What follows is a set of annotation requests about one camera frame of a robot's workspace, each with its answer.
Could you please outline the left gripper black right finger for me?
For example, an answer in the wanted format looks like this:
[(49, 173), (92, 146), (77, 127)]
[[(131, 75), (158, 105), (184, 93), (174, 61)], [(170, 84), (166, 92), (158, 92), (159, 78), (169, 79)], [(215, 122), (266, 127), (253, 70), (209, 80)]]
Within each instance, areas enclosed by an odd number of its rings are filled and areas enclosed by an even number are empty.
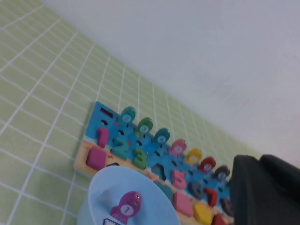
[(259, 161), (275, 182), (281, 186), (290, 197), (296, 201), (300, 200), (299, 168), (270, 154), (262, 155)]

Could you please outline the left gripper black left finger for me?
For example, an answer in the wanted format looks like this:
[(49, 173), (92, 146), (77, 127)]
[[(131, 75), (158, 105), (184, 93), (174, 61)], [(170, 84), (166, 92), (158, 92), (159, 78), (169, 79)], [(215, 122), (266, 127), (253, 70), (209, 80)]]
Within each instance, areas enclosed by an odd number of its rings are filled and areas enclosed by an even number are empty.
[(255, 157), (237, 155), (234, 158), (230, 199), (237, 225), (300, 223), (300, 201), (290, 197)]

